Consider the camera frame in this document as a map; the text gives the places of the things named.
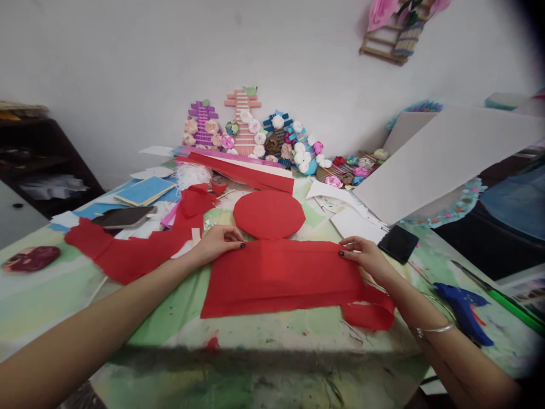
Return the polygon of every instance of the dark wooden cabinet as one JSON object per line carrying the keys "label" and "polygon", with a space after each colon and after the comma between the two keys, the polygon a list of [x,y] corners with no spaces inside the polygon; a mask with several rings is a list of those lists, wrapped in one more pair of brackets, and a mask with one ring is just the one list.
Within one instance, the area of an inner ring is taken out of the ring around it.
{"label": "dark wooden cabinet", "polygon": [[[48,219],[67,210],[75,210],[104,193],[91,170],[53,119],[0,121],[0,148],[7,147],[25,147],[31,155],[15,161],[4,159],[0,164],[0,180]],[[74,193],[66,199],[35,200],[19,185],[28,177],[38,174],[71,174],[82,179],[89,189]]]}

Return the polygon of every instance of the forearm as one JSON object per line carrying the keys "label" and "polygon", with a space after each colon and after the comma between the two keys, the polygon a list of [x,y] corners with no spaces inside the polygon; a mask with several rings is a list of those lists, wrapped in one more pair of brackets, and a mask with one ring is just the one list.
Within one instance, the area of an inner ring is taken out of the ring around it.
{"label": "forearm", "polygon": [[[380,276],[409,328],[436,329],[449,320],[392,268]],[[518,385],[457,328],[415,339],[459,407],[507,407]]]}
{"label": "forearm", "polygon": [[191,252],[170,260],[25,346],[0,364],[0,407],[58,406],[198,266]]}

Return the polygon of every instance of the blue glue gun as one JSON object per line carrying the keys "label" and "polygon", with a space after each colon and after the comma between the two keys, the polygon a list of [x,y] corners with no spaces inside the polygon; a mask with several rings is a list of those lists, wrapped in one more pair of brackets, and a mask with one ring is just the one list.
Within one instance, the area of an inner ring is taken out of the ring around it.
{"label": "blue glue gun", "polygon": [[488,304],[488,301],[478,294],[459,287],[442,283],[433,283],[433,286],[437,295],[448,301],[458,321],[460,330],[469,339],[486,347],[494,345],[494,342],[483,332],[471,311],[471,304],[480,307]]}

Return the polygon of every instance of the red paper circle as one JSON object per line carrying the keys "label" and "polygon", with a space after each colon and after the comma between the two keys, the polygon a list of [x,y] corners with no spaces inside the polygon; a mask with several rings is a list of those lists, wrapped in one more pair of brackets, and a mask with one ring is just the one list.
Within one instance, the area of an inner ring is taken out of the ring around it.
{"label": "red paper circle", "polygon": [[261,190],[241,197],[234,206],[237,226],[258,239],[284,239],[301,228],[305,213],[289,193]]}

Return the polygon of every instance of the purple ladder decoration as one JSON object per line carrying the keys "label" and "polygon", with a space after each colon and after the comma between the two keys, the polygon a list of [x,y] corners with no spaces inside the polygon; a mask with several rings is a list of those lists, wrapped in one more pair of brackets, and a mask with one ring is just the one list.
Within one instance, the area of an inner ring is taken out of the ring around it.
{"label": "purple ladder decoration", "polygon": [[219,116],[215,112],[215,108],[211,105],[204,106],[202,101],[197,101],[191,104],[191,109],[187,112],[191,116],[197,117],[198,131],[193,137],[196,139],[196,145],[213,146],[211,141],[212,135],[206,131],[206,122],[209,119],[218,119]]}

